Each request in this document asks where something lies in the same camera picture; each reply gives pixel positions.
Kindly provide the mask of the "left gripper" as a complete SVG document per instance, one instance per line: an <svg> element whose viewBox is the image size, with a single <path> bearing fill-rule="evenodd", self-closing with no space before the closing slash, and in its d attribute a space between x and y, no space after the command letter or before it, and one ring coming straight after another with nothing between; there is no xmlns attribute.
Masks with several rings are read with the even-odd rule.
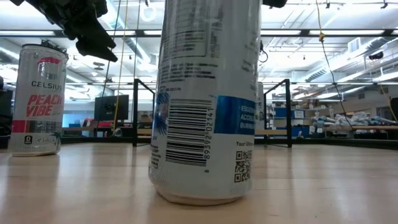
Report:
<svg viewBox="0 0 398 224"><path fill-rule="evenodd" d="M76 48L82 56L93 56L117 62L108 48L115 48L98 18L108 12L105 0L26 0L51 24L62 28L69 39L77 39Z"/></svg>

